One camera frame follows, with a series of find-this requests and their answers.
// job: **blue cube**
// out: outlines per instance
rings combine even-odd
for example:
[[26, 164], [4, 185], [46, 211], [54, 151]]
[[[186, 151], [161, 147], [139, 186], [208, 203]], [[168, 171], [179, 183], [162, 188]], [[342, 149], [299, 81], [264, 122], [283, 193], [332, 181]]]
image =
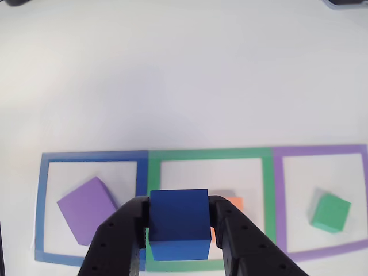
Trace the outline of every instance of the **blue cube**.
[[207, 260], [211, 244], [208, 191], [151, 191], [149, 243], [154, 260]]

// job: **purple cube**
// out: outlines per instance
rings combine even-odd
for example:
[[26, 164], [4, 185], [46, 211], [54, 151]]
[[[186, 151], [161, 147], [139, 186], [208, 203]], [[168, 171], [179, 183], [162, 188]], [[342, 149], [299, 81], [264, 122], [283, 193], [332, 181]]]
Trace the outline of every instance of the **purple cube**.
[[116, 211], [108, 188], [94, 177], [57, 202], [77, 242], [90, 245], [93, 236], [109, 216]]

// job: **cube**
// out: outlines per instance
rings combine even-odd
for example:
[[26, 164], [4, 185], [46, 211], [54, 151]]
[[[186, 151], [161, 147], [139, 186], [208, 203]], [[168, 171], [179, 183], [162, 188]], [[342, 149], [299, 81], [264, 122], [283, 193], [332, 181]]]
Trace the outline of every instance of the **cube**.
[[[230, 201], [235, 207], [237, 207], [239, 210], [243, 211], [243, 198], [241, 197], [226, 197], [228, 201]], [[211, 237], [212, 243], [216, 242], [216, 235], [214, 232], [214, 228], [211, 227]]]
[[116, 211], [108, 188], [94, 177], [57, 202], [78, 244], [88, 246], [99, 227]]
[[154, 260], [206, 260], [211, 243], [208, 191], [151, 191], [149, 243]]
[[350, 205], [350, 202], [333, 194], [325, 194], [318, 203], [311, 224], [330, 233], [341, 232], [344, 229]]

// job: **green cube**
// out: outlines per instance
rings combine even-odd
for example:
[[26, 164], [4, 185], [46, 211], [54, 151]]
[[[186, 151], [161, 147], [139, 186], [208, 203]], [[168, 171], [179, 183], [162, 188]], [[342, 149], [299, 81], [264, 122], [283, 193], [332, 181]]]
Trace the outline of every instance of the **green cube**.
[[341, 232], [344, 229], [350, 205], [350, 202], [333, 194], [325, 194], [318, 203], [311, 224], [330, 233]]

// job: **white table surface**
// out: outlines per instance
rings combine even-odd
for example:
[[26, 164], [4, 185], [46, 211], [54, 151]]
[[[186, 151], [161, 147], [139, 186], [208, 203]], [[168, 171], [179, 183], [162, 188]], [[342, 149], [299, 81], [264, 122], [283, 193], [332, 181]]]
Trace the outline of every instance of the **white table surface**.
[[[6, 275], [78, 272], [33, 260], [42, 152], [366, 143], [367, 49], [368, 10], [319, 0], [0, 3]], [[300, 266], [359, 276], [367, 257]]]

